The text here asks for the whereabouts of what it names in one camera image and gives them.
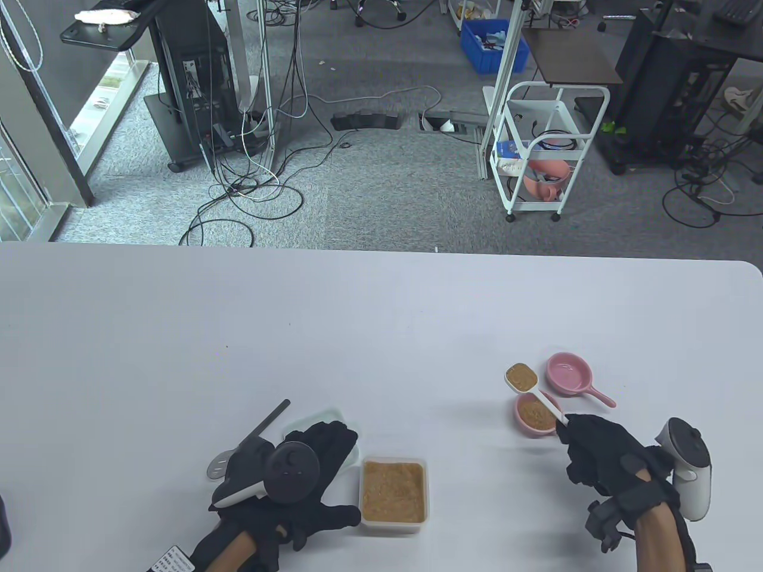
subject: pink pan handle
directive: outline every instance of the pink pan handle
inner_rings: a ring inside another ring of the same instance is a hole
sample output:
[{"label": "pink pan handle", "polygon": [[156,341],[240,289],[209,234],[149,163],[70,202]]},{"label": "pink pan handle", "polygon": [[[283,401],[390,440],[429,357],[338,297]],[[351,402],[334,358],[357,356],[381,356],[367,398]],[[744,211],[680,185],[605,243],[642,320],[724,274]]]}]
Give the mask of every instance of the pink pan handle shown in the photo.
[{"label": "pink pan handle", "polygon": [[601,393],[598,389],[596,389],[596,387],[589,387],[585,391],[585,393],[593,395],[607,407],[617,407],[617,403],[615,403],[613,399],[610,399],[609,397]]}]

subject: white vr controller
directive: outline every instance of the white vr controller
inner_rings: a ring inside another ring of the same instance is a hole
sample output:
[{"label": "white vr controller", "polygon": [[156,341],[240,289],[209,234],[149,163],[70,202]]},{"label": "white vr controller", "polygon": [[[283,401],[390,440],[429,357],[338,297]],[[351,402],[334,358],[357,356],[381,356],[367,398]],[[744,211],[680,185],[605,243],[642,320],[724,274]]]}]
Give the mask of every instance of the white vr controller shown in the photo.
[{"label": "white vr controller", "polygon": [[681,515],[702,520],[710,510],[713,466],[702,435],[694,427],[672,417],[655,441],[675,459],[673,486],[681,497]]}]

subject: white table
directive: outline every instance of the white table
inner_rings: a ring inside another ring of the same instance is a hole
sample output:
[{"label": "white table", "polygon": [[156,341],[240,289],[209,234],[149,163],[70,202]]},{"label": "white table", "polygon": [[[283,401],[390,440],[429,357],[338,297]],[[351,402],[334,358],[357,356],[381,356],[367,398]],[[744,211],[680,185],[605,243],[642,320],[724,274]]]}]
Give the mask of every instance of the white table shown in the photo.
[{"label": "white table", "polygon": [[[632,543],[602,555],[584,530],[597,496],[563,447],[510,418],[507,366],[563,349],[620,404],[568,412],[644,442],[670,416],[702,429],[700,559],[759,569],[763,281],[746,263],[3,244],[0,272],[1,572],[192,551],[216,522],[207,463],[284,397],[265,437],[339,407],[362,454],[427,459],[432,498],[417,537],[320,533],[285,572],[635,570]],[[326,498],[356,495],[350,471]]]}]

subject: keyboard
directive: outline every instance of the keyboard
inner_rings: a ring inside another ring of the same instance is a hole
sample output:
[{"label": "keyboard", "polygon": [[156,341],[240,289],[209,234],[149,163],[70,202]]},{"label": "keyboard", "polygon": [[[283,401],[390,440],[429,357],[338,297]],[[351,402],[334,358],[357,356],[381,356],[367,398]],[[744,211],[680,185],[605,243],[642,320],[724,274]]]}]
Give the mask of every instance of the keyboard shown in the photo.
[{"label": "keyboard", "polygon": [[713,18],[733,26],[746,26],[758,15],[763,0],[726,0],[713,12]]}]

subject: blue plastic crate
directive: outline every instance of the blue plastic crate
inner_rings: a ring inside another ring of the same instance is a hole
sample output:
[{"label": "blue plastic crate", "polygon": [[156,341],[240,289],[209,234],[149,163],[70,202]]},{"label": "blue plastic crate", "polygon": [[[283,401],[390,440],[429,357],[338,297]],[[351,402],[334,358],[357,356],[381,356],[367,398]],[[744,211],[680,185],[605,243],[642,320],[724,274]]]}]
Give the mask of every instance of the blue plastic crate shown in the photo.
[{"label": "blue plastic crate", "polygon": [[[481,76],[489,76],[498,73],[501,66],[501,57],[503,50],[483,50],[482,40],[488,34],[496,32],[509,31],[508,20],[464,20],[461,28],[461,49],[464,50],[466,57],[472,62],[475,70]],[[522,73],[527,66],[527,59],[530,57],[530,47],[524,38],[520,38],[520,45],[517,48],[517,57],[514,60],[514,73]]]}]

